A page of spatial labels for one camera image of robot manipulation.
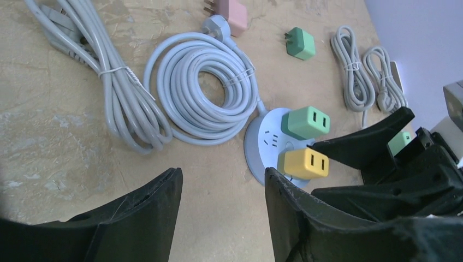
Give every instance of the metal prong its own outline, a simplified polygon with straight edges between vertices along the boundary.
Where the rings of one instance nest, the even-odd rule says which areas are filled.
[[[214,10],[212,10],[210,8],[205,7],[205,8],[203,8],[203,10],[210,13],[210,14],[215,14]]]
[[[214,3],[213,1],[209,1],[209,0],[204,0],[204,3],[206,3],[206,4],[208,4],[208,5],[212,6],[212,7],[216,5],[216,3]]]

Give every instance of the white cable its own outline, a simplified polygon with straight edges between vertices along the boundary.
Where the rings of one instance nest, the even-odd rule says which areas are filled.
[[[72,55],[78,61],[85,61],[100,76],[104,88],[104,111],[109,131],[141,154],[147,154],[153,148],[161,150],[163,145],[172,139],[169,122],[156,105],[149,90],[141,85],[122,60],[90,0],[57,0],[57,2],[86,38],[98,59],[93,58],[80,43],[71,39],[69,33],[66,34],[58,28],[57,25],[62,26],[60,22],[63,20],[69,27],[71,22],[67,22],[67,17],[54,11],[45,14],[34,0],[25,0],[25,2],[43,26],[47,37],[52,35],[52,44],[55,47]]]
[[[381,71],[373,63],[373,56],[377,56],[381,63]],[[402,90],[392,76],[388,52],[382,46],[368,49],[363,56],[363,64],[368,73],[378,85],[377,103],[381,111],[392,113],[402,106],[408,107],[408,102]]]
[[[256,106],[261,114],[265,113],[254,66],[230,39],[225,19],[212,16],[209,22],[211,20],[218,26],[213,32],[218,33],[223,42],[202,33],[174,35],[154,50],[143,77],[144,86],[149,87],[153,66],[161,53],[182,42],[162,58],[156,86],[164,110],[180,128],[173,128],[174,137],[201,146],[218,145],[237,135]],[[201,91],[199,72],[211,73],[221,81],[225,90],[222,106],[210,102]]]
[[[349,26],[341,26],[331,38],[331,46],[345,70],[344,102],[354,112],[363,112],[362,128],[366,127],[366,112],[375,102],[375,89],[363,68],[355,43],[355,34]]]

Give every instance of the wooden surface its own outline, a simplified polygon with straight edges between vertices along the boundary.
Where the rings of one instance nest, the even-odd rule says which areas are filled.
[[[127,64],[142,76],[163,39],[197,31],[207,13],[201,0],[95,0]],[[312,105],[331,118],[334,138],[360,128],[361,114],[343,102],[341,71],[329,39],[340,25],[357,34],[360,53],[378,44],[362,0],[241,0],[249,30],[238,46],[257,71],[268,109]],[[272,261],[264,187],[243,153],[245,130],[214,147],[175,140],[162,152],[140,156],[112,137],[103,117],[96,74],[50,47],[23,1],[0,3],[0,165],[2,215],[42,223],[96,208],[153,179],[169,167],[184,174],[171,261]],[[286,54],[284,33],[298,26],[316,40],[317,54],[301,61]],[[201,75],[214,102],[223,99],[216,79]],[[385,115],[377,108],[369,124]],[[305,188],[360,183],[356,170],[331,161],[327,178]]]

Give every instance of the table surface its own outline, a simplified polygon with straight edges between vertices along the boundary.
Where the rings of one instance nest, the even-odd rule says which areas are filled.
[[[115,46],[142,76],[162,40],[197,31],[207,13],[201,0],[94,0]],[[360,53],[378,44],[363,0],[241,0],[249,30],[236,39],[252,60],[268,109],[315,106],[331,118],[334,138],[360,128],[346,109],[342,71],[330,37],[350,25]],[[245,130],[225,144],[199,147],[174,139],[140,156],[107,131],[97,75],[54,50],[23,1],[0,3],[1,214],[24,223],[65,221],[139,188],[169,167],[183,170],[183,192],[171,261],[272,261],[264,187],[243,153]],[[316,41],[301,61],[286,54],[284,33],[298,26]],[[218,80],[200,76],[206,96],[223,100]],[[368,122],[385,117],[374,106]],[[304,190],[361,183],[356,170],[330,162],[327,178]]]

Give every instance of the white wall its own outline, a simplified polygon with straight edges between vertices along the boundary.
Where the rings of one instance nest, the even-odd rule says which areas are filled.
[[[414,129],[447,109],[442,87],[463,79],[462,0],[365,0],[381,44],[398,63]]]

